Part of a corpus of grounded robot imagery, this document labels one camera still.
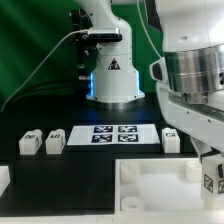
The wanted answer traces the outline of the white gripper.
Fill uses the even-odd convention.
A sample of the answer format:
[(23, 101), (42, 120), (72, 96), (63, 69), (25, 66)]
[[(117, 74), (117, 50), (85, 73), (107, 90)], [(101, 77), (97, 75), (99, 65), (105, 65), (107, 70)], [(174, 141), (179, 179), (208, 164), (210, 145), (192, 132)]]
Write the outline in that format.
[(190, 141), (201, 163), (219, 163), (220, 152), (224, 153), (224, 90), (209, 93), (207, 104), (188, 104), (179, 93), (170, 89), (164, 58), (152, 63), (149, 69), (156, 81), (158, 102), (165, 121), (191, 136)]

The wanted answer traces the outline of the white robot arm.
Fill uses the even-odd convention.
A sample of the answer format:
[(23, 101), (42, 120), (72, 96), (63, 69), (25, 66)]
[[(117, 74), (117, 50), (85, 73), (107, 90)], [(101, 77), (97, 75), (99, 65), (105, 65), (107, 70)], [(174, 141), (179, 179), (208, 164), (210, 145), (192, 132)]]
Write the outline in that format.
[(144, 97), (132, 64), (131, 27), (113, 5), (145, 1), (163, 52), (150, 65), (165, 121), (187, 133), (199, 155), (224, 156), (224, 0), (75, 0), (92, 22), (97, 46), (87, 99), (109, 108)]

